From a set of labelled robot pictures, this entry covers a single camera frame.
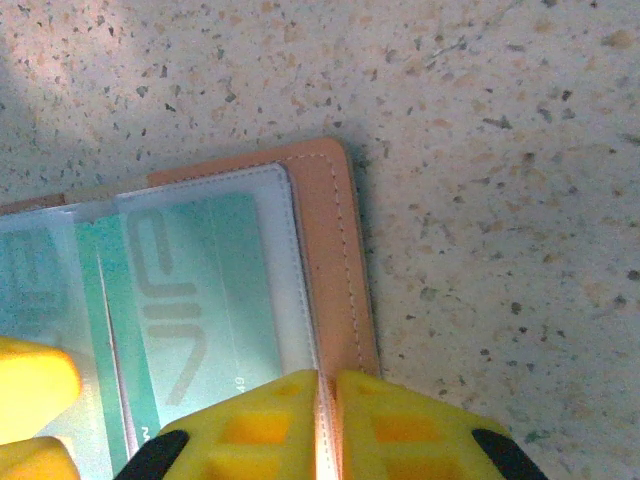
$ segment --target yellow plastic object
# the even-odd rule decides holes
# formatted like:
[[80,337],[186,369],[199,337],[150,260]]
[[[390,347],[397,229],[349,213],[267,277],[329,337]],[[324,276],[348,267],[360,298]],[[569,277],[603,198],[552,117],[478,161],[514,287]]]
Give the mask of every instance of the yellow plastic object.
[[164,480],[305,480],[315,471],[318,377],[301,370],[170,423],[189,441]]
[[504,480],[471,434],[498,423],[359,372],[337,393],[344,480]]
[[0,444],[38,433],[78,398],[81,388],[66,353],[0,336]]
[[80,474],[60,440],[38,437],[0,445],[0,480],[76,480]]

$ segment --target wallet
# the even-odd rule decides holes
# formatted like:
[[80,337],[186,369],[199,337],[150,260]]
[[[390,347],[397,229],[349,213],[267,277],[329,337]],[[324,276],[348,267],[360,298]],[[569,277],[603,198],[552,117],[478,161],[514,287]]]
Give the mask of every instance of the wallet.
[[40,435],[112,478],[167,423],[300,369],[378,375],[357,201],[333,139],[0,207],[0,335],[68,352]]

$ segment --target leather cover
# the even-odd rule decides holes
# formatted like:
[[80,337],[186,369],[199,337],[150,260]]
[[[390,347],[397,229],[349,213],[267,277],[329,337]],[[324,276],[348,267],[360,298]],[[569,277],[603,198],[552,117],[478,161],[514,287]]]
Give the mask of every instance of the leather cover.
[[0,214],[54,207],[278,163],[293,185],[300,249],[319,359],[335,379],[343,369],[379,374],[353,177],[345,151],[323,138],[155,172],[121,184],[0,206]]

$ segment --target floor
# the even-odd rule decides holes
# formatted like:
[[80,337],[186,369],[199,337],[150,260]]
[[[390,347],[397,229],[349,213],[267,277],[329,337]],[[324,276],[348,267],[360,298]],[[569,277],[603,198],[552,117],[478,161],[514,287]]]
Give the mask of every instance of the floor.
[[637,0],[5,0],[0,32],[0,202],[336,136],[385,377],[550,478],[640,478]]

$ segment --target black rubber tip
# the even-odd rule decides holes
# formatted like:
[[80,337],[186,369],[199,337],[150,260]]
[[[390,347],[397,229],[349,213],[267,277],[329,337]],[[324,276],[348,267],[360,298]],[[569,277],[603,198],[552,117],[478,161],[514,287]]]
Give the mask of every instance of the black rubber tip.
[[115,480],[161,480],[189,441],[184,430],[173,430],[145,443]]
[[471,433],[506,480],[549,480],[510,438],[483,428]]

